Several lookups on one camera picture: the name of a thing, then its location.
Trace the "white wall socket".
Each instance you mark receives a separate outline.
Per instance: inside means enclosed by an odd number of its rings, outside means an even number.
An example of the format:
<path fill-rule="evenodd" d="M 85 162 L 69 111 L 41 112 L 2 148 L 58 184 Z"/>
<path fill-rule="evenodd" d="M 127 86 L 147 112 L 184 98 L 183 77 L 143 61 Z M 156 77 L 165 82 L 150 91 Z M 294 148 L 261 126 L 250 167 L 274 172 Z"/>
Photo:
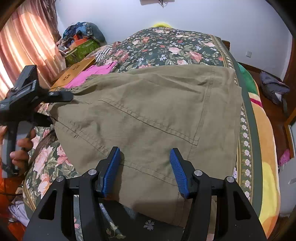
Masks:
<path fill-rule="evenodd" d="M 252 56 L 252 52 L 250 52 L 250 51 L 246 51 L 246 56 L 249 57 L 249 58 L 251 58 L 251 56 Z"/>

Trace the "orange yellow blanket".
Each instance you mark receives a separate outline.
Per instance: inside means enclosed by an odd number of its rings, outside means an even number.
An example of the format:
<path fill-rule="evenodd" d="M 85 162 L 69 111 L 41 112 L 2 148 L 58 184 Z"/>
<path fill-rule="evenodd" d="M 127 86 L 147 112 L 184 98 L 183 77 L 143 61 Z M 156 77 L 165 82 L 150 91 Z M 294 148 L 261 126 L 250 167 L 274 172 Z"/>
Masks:
<path fill-rule="evenodd" d="M 237 82 L 242 88 L 239 143 L 234 177 L 252 204 L 269 237 L 280 210 L 278 161 L 273 128 L 251 74 L 238 66 Z"/>

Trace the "pile of blue clothes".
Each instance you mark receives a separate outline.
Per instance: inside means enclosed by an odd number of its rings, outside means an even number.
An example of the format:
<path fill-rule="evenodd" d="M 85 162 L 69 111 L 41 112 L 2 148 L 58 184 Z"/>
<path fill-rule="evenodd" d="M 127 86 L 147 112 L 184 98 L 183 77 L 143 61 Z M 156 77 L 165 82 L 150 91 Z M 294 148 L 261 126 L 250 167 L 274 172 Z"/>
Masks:
<path fill-rule="evenodd" d="M 91 22 L 77 22 L 69 26 L 63 33 L 61 43 L 63 45 L 71 44 L 75 35 L 81 35 L 83 38 L 91 38 L 99 43 L 105 43 L 106 39 L 97 25 Z"/>

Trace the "pink slipper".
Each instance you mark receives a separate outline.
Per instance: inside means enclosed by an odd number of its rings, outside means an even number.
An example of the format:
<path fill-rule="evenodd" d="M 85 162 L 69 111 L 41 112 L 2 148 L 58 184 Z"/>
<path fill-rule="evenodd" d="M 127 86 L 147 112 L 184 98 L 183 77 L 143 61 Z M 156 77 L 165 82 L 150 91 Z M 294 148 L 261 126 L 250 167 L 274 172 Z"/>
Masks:
<path fill-rule="evenodd" d="M 284 153 L 281 155 L 279 161 L 278 161 L 278 165 L 281 167 L 284 164 L 286 164 L 288 161 L 290 160 L 290 150 L 286 149 L 284 151 Z"/>

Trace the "folded pink garment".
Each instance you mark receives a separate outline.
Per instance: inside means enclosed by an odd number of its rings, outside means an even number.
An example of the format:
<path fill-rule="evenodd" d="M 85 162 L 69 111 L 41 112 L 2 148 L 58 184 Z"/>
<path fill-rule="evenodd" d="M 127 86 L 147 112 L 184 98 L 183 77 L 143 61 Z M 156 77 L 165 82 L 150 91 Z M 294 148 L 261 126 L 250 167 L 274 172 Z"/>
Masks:
<path fill-rule="evenodd" d="M 69 89 L 73 87 L 78 87 L 83 84 L 88 77 L 91 75 L 106 75 L 112 72 L 114 66 L 117 64 L 117 61 L 113 61 L 109 64 L 96 66 L 92 65 L 88 69 L 79 73 L 73 80 L 71 80 L 64 88 Z"/>

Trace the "grey purple bag on floor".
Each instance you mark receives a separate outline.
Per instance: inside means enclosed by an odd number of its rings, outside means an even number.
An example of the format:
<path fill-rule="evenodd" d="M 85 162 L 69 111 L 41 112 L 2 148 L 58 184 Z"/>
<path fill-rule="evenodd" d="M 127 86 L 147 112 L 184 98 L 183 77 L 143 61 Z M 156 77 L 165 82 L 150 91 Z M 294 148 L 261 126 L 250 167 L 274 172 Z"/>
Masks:
<path fill-rule="evenodd" d="M 290 88 L 266 72 L 260 73 L 260 87 L 266 98 L 276 105 L 282 103 L 282 96 L 290 92 Z"/>

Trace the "yellow foam tube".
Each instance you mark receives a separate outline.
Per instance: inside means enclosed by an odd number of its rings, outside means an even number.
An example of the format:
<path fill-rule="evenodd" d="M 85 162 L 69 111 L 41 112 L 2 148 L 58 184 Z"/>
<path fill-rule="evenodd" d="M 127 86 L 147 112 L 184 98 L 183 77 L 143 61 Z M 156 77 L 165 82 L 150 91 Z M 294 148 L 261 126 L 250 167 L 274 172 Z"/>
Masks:
<path fill-rule="evenodd" d="M 158 22 L 155 23 L 152 28 L 172 28 L 172 26 L 164 22 Z"/>

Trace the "floral green bedspread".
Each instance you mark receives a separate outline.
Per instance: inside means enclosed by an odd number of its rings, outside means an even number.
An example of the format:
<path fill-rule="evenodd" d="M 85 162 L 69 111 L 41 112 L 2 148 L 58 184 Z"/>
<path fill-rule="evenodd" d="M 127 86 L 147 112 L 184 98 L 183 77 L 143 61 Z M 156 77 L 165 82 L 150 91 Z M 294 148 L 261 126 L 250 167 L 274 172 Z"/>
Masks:
<path fill-rule="evenodd" d="M 218 37 L 173 28 L 148 28 L 133 34 L 122 41 L 98 66 L 113 61 L 117 61 L 117 64 L 111 73 L 172 65 L 226 67 L 233 69 L 235 73 L 239 69 L 238 63 Z M 100 75 L 90 76 L 86 81 L 97 76 Z M 40 112 L 50 116 L 51 105 L 41 107 Z M 57 176 L 74 178 L 81 175 L 68 160 L 55 133 L 54 123 L 49 128 L 37 128 L 36 131 L 37 136 L 31 151 L 31 166 L 23 182 L 23 201 L 27 217 L 33 215 Z M 147 216 L 144 225 L 152 225 L 155 220 Z"/>

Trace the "pink striped curtain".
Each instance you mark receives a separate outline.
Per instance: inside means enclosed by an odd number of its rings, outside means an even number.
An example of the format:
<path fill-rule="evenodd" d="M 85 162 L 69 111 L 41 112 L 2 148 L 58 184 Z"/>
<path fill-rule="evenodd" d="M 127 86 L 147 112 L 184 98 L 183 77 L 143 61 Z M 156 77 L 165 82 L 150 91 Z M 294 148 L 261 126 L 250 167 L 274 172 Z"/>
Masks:
<path fill-rule="evenodd" d="M 24 1 L 1 29 L 1 99 L 27 65 L 36 65 L 43 88 L 50 88 L 66 63 L 57 48 L 61 36 L 55 1 Z"/>

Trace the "olive khaki pants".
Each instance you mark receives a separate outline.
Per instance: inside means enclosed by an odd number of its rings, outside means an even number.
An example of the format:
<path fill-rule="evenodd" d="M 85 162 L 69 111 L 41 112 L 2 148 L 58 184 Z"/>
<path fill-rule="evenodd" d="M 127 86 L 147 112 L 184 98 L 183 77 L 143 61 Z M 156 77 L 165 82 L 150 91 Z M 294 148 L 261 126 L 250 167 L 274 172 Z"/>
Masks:
<path fill-rule="evenodd" d="M 170 151 L 211 177 L 233 174 L 241 88 L 231 68 L 147 67 L 87 80 L 69 103 L 49 107 L 57 138 L 80 174 L 111 148 L 123 153 L 112 197 L 153 219 L 184 227 L 191 202 L 179 193 Z"/>

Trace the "green storage box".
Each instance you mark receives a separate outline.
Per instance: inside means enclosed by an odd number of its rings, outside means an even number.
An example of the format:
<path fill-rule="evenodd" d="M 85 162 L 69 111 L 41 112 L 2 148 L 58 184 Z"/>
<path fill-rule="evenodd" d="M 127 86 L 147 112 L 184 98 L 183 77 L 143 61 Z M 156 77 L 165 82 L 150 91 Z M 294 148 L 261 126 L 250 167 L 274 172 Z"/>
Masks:
<path fill-rule="evenodd" d="M 65 55 L 65 63 L 67 67 L 72 66 L 83 60 L 89 53 L 99 48 L 100 45 L 95 40 L 88 40 L 83 44 L 79 45 L 75 49 L 71 50 Z"/>

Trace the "striped patterned cloth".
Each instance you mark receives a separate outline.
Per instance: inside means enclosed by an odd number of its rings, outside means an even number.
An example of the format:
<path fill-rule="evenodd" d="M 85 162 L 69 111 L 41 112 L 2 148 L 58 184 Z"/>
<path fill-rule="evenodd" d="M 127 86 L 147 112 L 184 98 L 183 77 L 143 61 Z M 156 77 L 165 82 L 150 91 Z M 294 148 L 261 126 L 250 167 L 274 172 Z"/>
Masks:
<path fill-rule="evenodd" d="M 91 52 L 91 55 L 95 57 L 95 65 L 98 65 L 101 61 L 107 58 L 107 56 L 118 46 L 121 42 L 116 41 L 112 44 L 107 44 L 99 47 Z"/>

